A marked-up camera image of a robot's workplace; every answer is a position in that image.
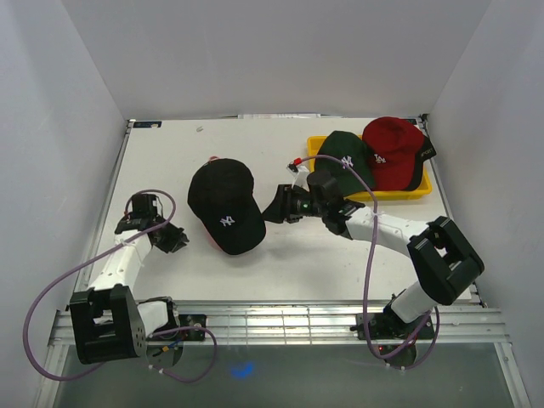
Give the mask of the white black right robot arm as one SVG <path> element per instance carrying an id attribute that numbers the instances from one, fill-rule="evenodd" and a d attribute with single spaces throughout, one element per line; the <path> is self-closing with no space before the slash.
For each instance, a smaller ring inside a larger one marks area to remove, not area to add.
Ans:
<path id="1" fill-rule="evenodd" d="M 320 218 L 334 235 L 374 241 L 408 257 L 417 281 L 390 303 L 383 317 L 385 330 L 393 337 L 404 337 L 430 309 L 453 304 L 485 270 L 481 257 L 450 218 L 440 216 L 425 223 L 379 214 L 343 197 L 327 171 L 310 173 L 307 185 L 305 189 L 280 184 L 263 218 L 275 224 Z"/>

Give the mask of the pink baseball cap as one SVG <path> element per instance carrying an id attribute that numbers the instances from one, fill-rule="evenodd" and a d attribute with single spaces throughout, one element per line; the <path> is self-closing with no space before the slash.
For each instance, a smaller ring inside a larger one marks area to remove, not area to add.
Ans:
<path id="1" fill-rule="evenodd" d="M 208 160 L 203 164 L 203 166 L 204 167 L 208 166 L 210 163 L 215 162 L 216 160 L 219 160 L 219 159 L 220 159 L 219 156 L 210 156 L 208 158 Z M 210 247 L 212 247 L 216 251 L 220 251 L 221 247 L 214 240 L 214 238 L 213 238 L 212 234 L 210 233 L 208 227 L 204 224 L 204 222 L 202 222 L 202 225 L 203 225 L 203 230 L 205 231 L 205 234 L 206 234 L 206 237 L 207 237 L 207 242 L 210 245 Z"/>

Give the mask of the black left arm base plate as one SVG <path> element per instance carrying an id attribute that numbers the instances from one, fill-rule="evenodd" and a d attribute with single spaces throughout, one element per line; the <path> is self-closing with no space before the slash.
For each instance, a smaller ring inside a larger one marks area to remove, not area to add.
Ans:
<path id="1" fill-rule="evenodd" d="M 205 339 L 206 333 L 197 330 L 197 327 L 207 326 L 205 314 L 179 314 L 166 325 L 155 329 L 149 339 L 165 342 L 193 341 L 199 342 Z"/>

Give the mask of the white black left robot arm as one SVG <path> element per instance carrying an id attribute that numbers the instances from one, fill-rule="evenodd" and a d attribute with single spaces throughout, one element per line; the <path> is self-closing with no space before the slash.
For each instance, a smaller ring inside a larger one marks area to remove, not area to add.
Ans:
<path id="1" fill-rule="evenodd" d="M 115 245 L 84 291 L 71 296 L 69 310 L 78 359 L 84 365 L 138 358 L 154 333 L 171 339 L 180 319 L 170 297 L 135 300 L 133 287 L 152 250 L 174 253 L 189 243 L 184 229 L 164 216 L 160 190 L 142 190 L 128 200 L 114 230 Z"/>

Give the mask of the black Yankees baseball cap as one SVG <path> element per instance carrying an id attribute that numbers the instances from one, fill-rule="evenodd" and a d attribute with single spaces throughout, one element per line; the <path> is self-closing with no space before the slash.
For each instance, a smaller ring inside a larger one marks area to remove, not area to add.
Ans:
<path id="1" fill-rule="evenodd" d="M 251 251 L 266 235 L 262 213 L 253 191 L 255 181 L 241 161 L 214 158 L 194 174 L 187 203 L 207 233 L 225 253 Z"/>

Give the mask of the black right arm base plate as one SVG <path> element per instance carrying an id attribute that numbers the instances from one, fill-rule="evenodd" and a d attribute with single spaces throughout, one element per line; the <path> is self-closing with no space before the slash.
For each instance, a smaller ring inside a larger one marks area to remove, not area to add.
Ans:
<path id="1" fill-rule="evenodd" d="M 411 323 L 405 323 L 393 312 L 368 313 L 368 327 L 371 340 L 406 340 L 424 321 L 424 326 L 417 332 L 416 339 L 431 340 L 434 337 L 434 325 L 430 317 L 426 320 L 423 315 Z"/>

